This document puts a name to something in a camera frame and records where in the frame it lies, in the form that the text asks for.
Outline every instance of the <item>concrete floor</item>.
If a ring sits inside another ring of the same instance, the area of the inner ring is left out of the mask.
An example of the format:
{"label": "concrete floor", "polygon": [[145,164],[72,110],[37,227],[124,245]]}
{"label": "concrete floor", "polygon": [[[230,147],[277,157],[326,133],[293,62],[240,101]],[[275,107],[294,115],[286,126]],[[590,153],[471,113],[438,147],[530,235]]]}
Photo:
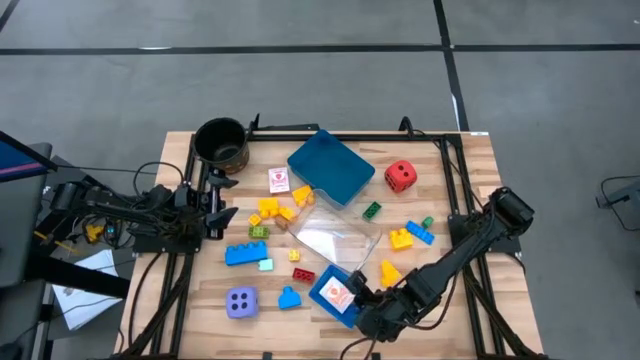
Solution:
{"label": "concrete floor", "polygon": [[[640,43],[634,0],[444,5],[458,45]],[[21,0],[0,33],[0,48],[439,41],[422,0]],[[470,129],[491,133],[505,184],[537,211],[522,246],[546,353],[636,359],[640,239],[593,199],[605,177],[640,172],[640,52],[455,59]],[[167,131],[217,116],[364,130],[395,129],[407,115],[424,130],[457,129],[438,52],[0,56],[0,109],[2,130],[21,141],[122,168],[158,159]],[[126,174],[95,175],[130,191]],[[121,312],[56,341],[54,359],[110,354]]]}

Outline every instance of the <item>light blue lego brick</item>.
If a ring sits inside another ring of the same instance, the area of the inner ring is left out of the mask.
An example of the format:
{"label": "light blue lego brick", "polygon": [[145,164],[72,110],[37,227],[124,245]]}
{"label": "light blue lego brick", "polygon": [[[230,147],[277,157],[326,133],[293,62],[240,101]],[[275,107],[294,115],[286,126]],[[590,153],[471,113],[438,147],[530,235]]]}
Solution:
{"label": "light blue lego brick", "polygon": [[300,294],[298,294],[291,286],[285,286],[282,289],[282,295],[278,298],[278,307],[280,310],[290,309],[292,307],[300,306],[302,304],[302,299],[300,299]]}
{"label": "light blue lego brick", "polygon": [[423,229],[422,226],[409,220],[405,228],[407,228],[407,231],[411,233],[413,236],[427,243],[427,245],[433,244],[433,234]]}
{"label": "light blue lego brick", "polygon": [[258,263],[258,270],[260,270],[260,271],[272,271],[273,270],[273,259],[260,260],[260,262]]}
{"label": "light blue lego brick", "polygon": [[267,244],[264,241],[250,242],[246,245],[227,246],[224,262],[227,266],[256,262],[267,258]]}

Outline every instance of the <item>transparent plastic box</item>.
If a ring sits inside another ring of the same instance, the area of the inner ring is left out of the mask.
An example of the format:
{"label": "transparent plastic box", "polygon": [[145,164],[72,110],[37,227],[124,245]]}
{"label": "transparent plastic box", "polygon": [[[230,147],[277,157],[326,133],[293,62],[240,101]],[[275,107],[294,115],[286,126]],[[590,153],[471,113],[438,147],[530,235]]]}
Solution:
{"label": "transparent plastic box", "polygon": [[314,190],[315,204],[307,205],[289,232],[303,245],[347,272],[360,269],[380,241],[382,231],[349,207]]}

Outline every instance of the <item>monitor screen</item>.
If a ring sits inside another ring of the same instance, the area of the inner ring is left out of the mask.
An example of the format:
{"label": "monitor screen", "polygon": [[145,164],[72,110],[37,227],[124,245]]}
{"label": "monitor screen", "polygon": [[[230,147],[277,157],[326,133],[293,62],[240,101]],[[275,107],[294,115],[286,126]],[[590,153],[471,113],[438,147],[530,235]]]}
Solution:
{"label": "monitor screen", "polygon": [[44,174],[49,169],[56,169],[49,159],[0,131],[0,182]]}

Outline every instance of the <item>purple foam dice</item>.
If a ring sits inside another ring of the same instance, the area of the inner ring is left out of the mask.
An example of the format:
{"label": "purple foam dice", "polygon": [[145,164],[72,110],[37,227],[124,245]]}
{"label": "purple foam dice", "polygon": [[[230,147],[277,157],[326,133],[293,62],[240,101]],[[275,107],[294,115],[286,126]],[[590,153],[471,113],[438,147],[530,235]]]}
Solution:
{"label": "purple foam dice", "polygon": [[227,316],[240,319],[258,315],[258,289],[255,286],[231,288],[227,292]]}

